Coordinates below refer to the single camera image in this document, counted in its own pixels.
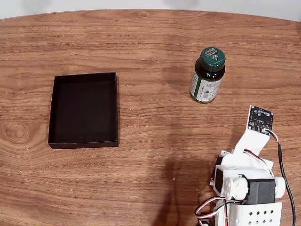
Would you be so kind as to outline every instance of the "black tray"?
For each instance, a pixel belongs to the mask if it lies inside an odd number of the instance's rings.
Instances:
[[[55,77],[48,144],[53,149],[118,146],[116,73]]]

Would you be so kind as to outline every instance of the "green bottle cap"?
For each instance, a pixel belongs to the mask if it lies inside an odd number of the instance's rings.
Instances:
[[[207,47],[201,52],[200,63],[207,71],[217,72],[224,67],[226,56],[216,47]]]

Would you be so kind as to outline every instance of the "black circuit board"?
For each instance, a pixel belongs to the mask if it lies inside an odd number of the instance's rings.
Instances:
[[[272,126],[273,126],[272,112],[256,106],[251,106],[250,116],[248,120],[248,129],[269,135],[268,132],[265,132],[262,129],[272,130]]]

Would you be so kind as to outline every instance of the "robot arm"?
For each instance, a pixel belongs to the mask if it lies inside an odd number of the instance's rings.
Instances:
[[[272,123],[272,112],[250,106],[243,136],[231,153],[221,151],[216,161],[210,185],[218,196],[196,208],[199,225],[209,226],[203,220],[211,217],[215,226],[280,225],[282,203],[275,201],[283,197],[288,184],[283,177],[274,177],[272,161],[258,156],[271,134],[278,139],[271,131]],[[212,213],[200,214],[216,200]]]

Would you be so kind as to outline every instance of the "wire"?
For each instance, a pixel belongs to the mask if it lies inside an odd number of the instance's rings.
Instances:
[[[275,140],[277,141],[277,143],[280,144],[279,137],[277,136],[276,133],[274,133],[272,130],[269,130],[269,129],[264,129],[264,131],[267,131],[268,133],[270,133],[275,138]]]
[[[196,207],[194,213],[198,217],[198,222],[199,222],[200,226],[204,226],[201,221],[202,219],[213,218],[220,211],[220,208],[222,208],[223,206],[226,206],[229,203],[241,202],[241,201],[236,201],[236,200],[230,200],[228,202],[224,201],[224,203],[222,205],[220,205],[218,208],[213,210],[211,213],[207,213],[207,214],[203,214],[203,215],[198,214],[204,206],[206,206],[207,204],[209,204],[215,200],[218,200],[218,199],[225,200],[224,197],[214,196],[214,197],[207,199],[205,202],[203,202],[202,204],[200,204]],[[227,225],[228,225],[228,220],[227,220],[227,213],[226,213],[225,214],[225,226],[227,226]]]
[[[272,177],[274,178],[274,173],[271,171],[271,169],[269,168],[269,166],[267,165],[267,163],[259,156],[255,155],[253,152],[249,151],[249,150],[244,150],[244,153],[260,160],[262,163],[264,163],[264,165],[266,166],[266,168],[269,170],[269,173],[272,175]]]
[[[219,196],[214,196],[214,197],[211,197],[209,199],[207,199],[205,202],[203,202],[202,204],[198,205],[196,207],[196,209],[194,210],[194,214],[198,217],[198,218],[207,218],[207,217],[213,217],[216,213],[215,211],[213,211],[212,213],[208,213],[208,214],[199,214],[199,212],[201,211],[201,209],[206,206],[207,204],[215,201],[215,200],[218,200],[218,199],[225,199],[224,197],[219,197]]]
[[[293,194],[292,194],[292,191],[289,187],[289,184],[288,184],[288,181],[287,181],[287,178],[286,178],[286,175],[285,175],[285,171],[284,171],[284,166],[283,166],[283,161],[282,161],[282,149],[281,149],[281,144],[279,142],[279,137],[277,136],[277,134],[275,132],[273,132],[271,130],[266,129],[266,131],[268,133],[270,133],[278,143],[278,158],[279,158],[279,165],[280,165],[281,175],[284,178],[286,190],[287,190],[288,196],[289,196],[290,201],[291,201],[292,214],[293,214],[293,226],[296,226],[296,207],[295,207],[295,203],[293,201]]]

